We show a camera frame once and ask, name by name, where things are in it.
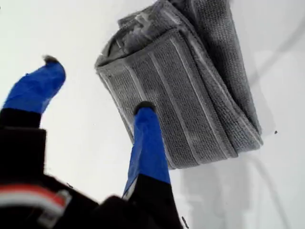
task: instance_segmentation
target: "microfiber cloth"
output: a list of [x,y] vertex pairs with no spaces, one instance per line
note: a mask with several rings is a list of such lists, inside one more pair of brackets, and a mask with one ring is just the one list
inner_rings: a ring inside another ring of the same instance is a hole
[[263,144],[225,0],[159,0],[119,21],[95,68],[133,139],[133,109],[157,107],[170,169]]

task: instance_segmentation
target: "blue tape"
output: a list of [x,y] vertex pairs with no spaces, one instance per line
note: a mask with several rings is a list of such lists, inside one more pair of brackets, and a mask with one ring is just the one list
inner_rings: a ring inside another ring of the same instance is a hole
[[139,174],[171,183],[157,114],[141,108],[134,118],[134,145],[124,193]]
[[58,62],[50,62],[26,74],[11,89],[3,108],[42,114],[65,82],[66,74]]

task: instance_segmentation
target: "white surface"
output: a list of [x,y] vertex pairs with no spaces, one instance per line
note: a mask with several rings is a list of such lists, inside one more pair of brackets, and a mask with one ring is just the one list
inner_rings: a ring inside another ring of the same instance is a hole
[[[67,81],[42,122],[46,171],[99,201],[122,193],[132,146],[93,64],[116,21],[152,2],[0,0],[0,100],[42,55],[61,61]],[[171,171],[179,213],[191,229],[305,228],[305,2],[231,5],[265,145]]]

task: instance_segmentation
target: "white stripe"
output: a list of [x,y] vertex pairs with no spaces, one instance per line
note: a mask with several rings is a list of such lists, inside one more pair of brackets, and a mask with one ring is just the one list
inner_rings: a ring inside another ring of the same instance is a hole
[[[175,24],[179,24],[179,22],[177,21],[176,18],[174,18],[173,15],[171,15],[168,11],[163,10],[162,11],[169,19],[171,19]],[[248,132],[251,134],[251,136],[257,141],[257,143],[262,146],[262,143],[260,141],[260,137],[257,136],[257,132],[256,131],[251,131],[251,129],[249,128],[249,126],[245,123],[243,117],[241,117],[236,111],[235,109],[233,109],[233,105],[231,103],[231,101],[229,100],[229,98],[227,97],[226,93],[224,92],[223,88],[221,87],[221,85],[219,84],[219,82],[216,80],[214,74],[212,73],[212,71],[210,70],[209,66],[206,64],[206,62],[204,61],[204,58],[202,57],[202,55],[200,54],[200,52],[198,51],[198,48],[196,47],[196,44],[194,44],[194,41],[192,39],[190,39],[189,37],[187,38],[188,41],[190,42],[190,44],[194,47],[195,52],[197,54],[197,56],[199,57],[200,61],[202,62],[202,64],[206,67],[207,71],[210,73],[212,79],[217,83],[218,87],[220,88],[221,92],[223,93],[224,97],[227,99],[227,101],[229,102],[229,105],[232,107],[232,111],[235,112],[235,116],[237,116],[238,120],[241,120],[242,124],[246,127],[246,129],[248,130]]]
[[250,130],[249,126],[245,123],[244,119],[242,116],[240,116],[236,111],[235,109],[233,108],[233,105],[231,103],[231,101],[229,100],[228,96],[226,95],[226,93],[224,92],[222,86],[219,84],[219,82],[216,80],[216,77],[214,76],[213,72],[211,71],[211,69],[209,68],[209,66],[207,65],[207,63],[205,62],[203,56],[201,55],[200,51],[198,50],[198,47],[196,45],[198,44],[195,44],[193,40],[189,39],[189,42],[190,44],[193,46],[193,48],[195,49],[195,52],[197,54],[197,56],[199,57],[199,60],[200,62],[205,66],[205,68],[207,69],[207,71],[209,72],[209,74],[211,75],[212,79],[214,80],[214,82],[217,84],[218,88],[220,89],[220,91],[222,92],[222,94],[224,95],[227,103],[226,104],[229,104],[229,109],[231,109],[234,114],[235,114],[235,117],[237,117],[238,119],[237,120],[240,120],[242,122],[242,124],[246,127],[246,129],[248,130],[248,132],[250,133],[250,135],[257,141],[257,143],[262,146],[262,143],[261,141],[259,140],[259,137],[257,137],[257,132],[253,132]]
[[173,169],[176,169],[177,166],[176,166],[176,164],[175,164],[175,163],[173,162],[173,160],[172,160],[172,157],[171,157],[171,155],[170,155],[170,153],[169,153],[169,151],[168,151],[168,147],[167,147],[167,145],[166,145],[166,143],[165,143],[163,137],[162,137],[162,141],[163,141],[163,145],[164,145],[165,155],[166,155],[167,161],[168,161],[168,163],[170,164],[170,167],[172,167]]
[[171,40],[172,44],[174,45],[174,47],[175,47],[175,49],[176,49],[176,51],[177,51],[177,53],[178,53],[178,55],[179,55],[179,57],[180,57],[180,60],[181,60],[181,62],[182,62],[182,64],[183,64],[183,67],[184,67],[184,69],[185,69],[185,71],[186,71],[186,73],[187,73],[187,76],[188,76],[188,78],[189,78],[189,80],[190,80],[190,82],[191,82],[191,85],[192,85],[192,87],[193,87],[193,90],[194,90],[195,93],[196,93],[196,96],[197,96],[198,101],[199,101],[199,103],[200,103],[200,105],[201,105],[201,108],[203,109],[203,112],[204,112],[204,114],[205,114],[205,117],[206,117],[206,119],[207,119],[207,121],[208,121],[208,123],[209,123],[209,126],[210,126],[210,128],[211,128],[213,134],[214,134],[214,137],[215,137],[216,141],[218,142],[219,147],[220,147],[221,151],[223,152],[224,156],[227,157],[227,158],[229,158],[230,156],[227,154],[226,149],[224,149],[223,143],[220,141],[218,135],[216,134],[216,132],[215,132],[215,130],[214,130],[214,127],[213,127],[213,125],[212,125],[212,121],[210,120],[208,111],[205,109],[205,106],[204,106],[204,104],[203,104],[203,102],[202,102],[201,96],[198,94],[199,89],[197,88],[197,85],[196,85],[196,84],[194,83],[194,81],[193,81],[192,74],[190,73],[190,67],[187,65],[186,61],[183,59],[182,54],[181,54],[181,52],[180,52],[180,47],[178,47],[178,45],[177,45],[177,43],[176,43],[176,41],[175,41],[175,38],[171,38],[170,40]]
[[107,79],[106,79],[106,76],[102,73],[99,73],[100,75],[100,78],[105,82],[105,84],[107,85],[108,87],[108,90],[110,91],[116,105],[117,105],[117,108],[120,112],[120,114],[122,115],[122,117],[126,120],[126,123],[128,125],[128,128],[130,129],[130,131],[133,133],[133,125],[130,124],[129,120],[127,119],[127,116],[125,114],[125,112],[123,111],[122,109],[122,104],[120,103],[120,100],[118,98],[118,96],[116,95],[115,93],[115,90],[113,89],[111,83],[108,83]]
[[64,207],[52,202],[51,199],[37,195],[37,193],[16,192],[1,193],[0,208],[3,207],[41,207],[44,210],[51,211],[58,216],[64,212]]
[[167,83],[167,81],[166,81],[166,79],[165,79],[165,76],[164,76],[164,74],[163,74],[163,72],[162,72],[162,70],[161,70],[161,67],[159,66],[159,63],[158,63],[158,61],[157,61],[155,55],[154,55],[152,52],[149,53],[148,55],[150,56],[150,58],[151,58],[151,60],[152,60],[152,62],[153,62],[153,64],[154,64],[154,66],[155,66],[155,68],[156,68],[156,70],[157,70],[157,73],[158,73],[158,75],[159,75],[159,77],[160,77],[160,79],[161,79],[161,81],[162,81],[162,83],[163,83],[163,85],[164,85],[164,87],[165,87],[165,90],[166,90],[166,92],[167,92],[167,94],[168,94],[168,96],[169,96],[169,99],[170,99],[171,103],[173,104],[173,108],[174,108],[174,110],[175,110],[175,112],[176,112],[176,114],[177,114],[177,116],[178,116],[179,122],[180,122],[181,127],[182,127],[182,130],[183,130],[183,132],[184,132],[186,141],[187,141],[187,143],[188,143],[188,145],[189,145],[189,147],[190,147],[191,153],[192,153],[192,155],[193,155],[195,161],[197,162],[197,164],[200,165],[200,164],[201,164],[201,163],[200,163],[200,159],[199,159],[199,158],[197,157],[197,155],[196,155],[196,151],[195,151],[195,149],[194,149],[192,140],[191,140],[191,138],[190,138],[190,136],[189,136],[188,129],[187,129],[186,124],[185,124],[185,122],[184,122],[184,119],[183,119],[183,117],[182,117],[181,111],[180,111],[180,109],[179,109],[179,107],[178,107],[178,105],[177,105],[177,103],[176,103],[176,101],[175,101],[175,99],[174,99],[174,95],[173,95],[173,93],[172,93],[172,91],[171,91],[171,89],[170,89],[170,86],[168,85],[168,83]]
[[129,71],[129,74],[132,77],[134,85],[135,85],[136,89],[138,90],[142,101],[147,101],[147,98],[145,96],[143,88],[141,87],[137,74],[134,72],[134,70],[129,65],[126,64],[124,67]]
[[194,6],[194,0],[191,0],[190,2],[191,2],[191,7],[192,7],[192,10],[193,10],[193,14],[195,16],[195,20],[199,21],[199,20],[197,20],[197,13],[196,13],[195,6]]
[[122,46],[120,45],[120,43],[119,43],[118,39],[116,39],[115,41],[116,41],[116,43],[117,43],[118,47],[119,47],[119,48],[121,48]]

